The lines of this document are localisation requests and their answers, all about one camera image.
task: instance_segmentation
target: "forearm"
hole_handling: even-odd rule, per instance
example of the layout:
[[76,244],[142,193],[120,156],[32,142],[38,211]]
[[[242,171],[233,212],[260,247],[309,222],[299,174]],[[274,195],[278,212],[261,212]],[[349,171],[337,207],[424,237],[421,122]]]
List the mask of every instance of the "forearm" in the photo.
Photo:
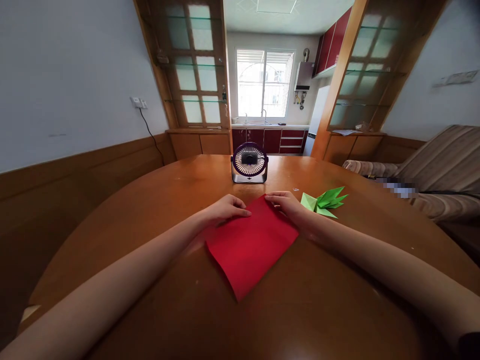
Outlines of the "forearm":
[[452,346],[480,331],[480,298],[426,262],[311,211],[304,225],[426,314]]
[[114,262],[43,315],[0,359],[79,359],[206,225],[196,213]]

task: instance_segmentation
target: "wooden table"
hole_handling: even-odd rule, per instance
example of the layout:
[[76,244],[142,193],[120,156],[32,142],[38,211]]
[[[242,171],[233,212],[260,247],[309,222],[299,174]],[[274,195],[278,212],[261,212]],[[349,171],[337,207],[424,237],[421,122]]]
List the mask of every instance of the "wooden table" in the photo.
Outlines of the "wooden table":
[[[69,236],[22,329],[109,264],[223,195],[319,196],[345,186],[338,221],[393,244],[480,294],[480,270],[433,222],[371,181],[310,157],[271,156],[265,184],[234,184],[230,157],[199,155],[155,170],[102,203]],[[89,359],[438,359],[439,333],[410,305],[299,237],[241,302],[207,250],[179,259]]]

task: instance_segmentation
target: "ceiling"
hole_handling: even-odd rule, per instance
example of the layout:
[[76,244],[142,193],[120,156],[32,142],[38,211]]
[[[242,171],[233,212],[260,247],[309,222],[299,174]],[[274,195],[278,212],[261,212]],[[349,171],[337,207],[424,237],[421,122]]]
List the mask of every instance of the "ceiling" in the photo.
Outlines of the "ceiling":
[[[327,31],[353,3],[354,0],[223,0],[223,8],[227,31],[317,35]],[[257,8],[268,12],[257,12]],[[289,10],[291,13],[275,13]]]

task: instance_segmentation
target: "refrigerator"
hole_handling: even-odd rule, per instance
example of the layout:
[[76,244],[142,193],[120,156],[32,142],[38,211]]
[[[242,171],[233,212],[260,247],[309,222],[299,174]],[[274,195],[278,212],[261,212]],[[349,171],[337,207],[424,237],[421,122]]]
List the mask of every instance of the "refrigerator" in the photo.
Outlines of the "refrigerator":
[[316,95],[313,113],[311,114],[310,127],[308,128],[308,135],[305,141],[305,148],[303,149],[303,156],[310,156],[312,148],[314,147],[315,137],[319,129],[320,119],[324,112],[325,102],[327,102],[327,95],[329,94],[330,85],[318,89]]

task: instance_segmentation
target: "green origami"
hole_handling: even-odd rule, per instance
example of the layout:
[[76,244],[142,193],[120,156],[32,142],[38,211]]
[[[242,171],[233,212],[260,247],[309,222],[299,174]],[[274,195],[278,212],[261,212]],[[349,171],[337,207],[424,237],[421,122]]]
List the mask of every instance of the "green origami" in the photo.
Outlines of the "green origami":
[[310,196],[307,193],[303,193],[303,195],[301,196],[300,203],[307,209],[313,212],[316,212],[317,214],[338,219],[335,215],[333,215],[327,209],[336,209],[341,207],[344,204],[341,201],[345,199],[348,196],[348,194],[337,197],[338,195],[340,195],[340,193],[344,188],[345,186],[342,186],[342,187],[337,187],[335,189],[325,191],[322,195],[320,195],[317,198]]

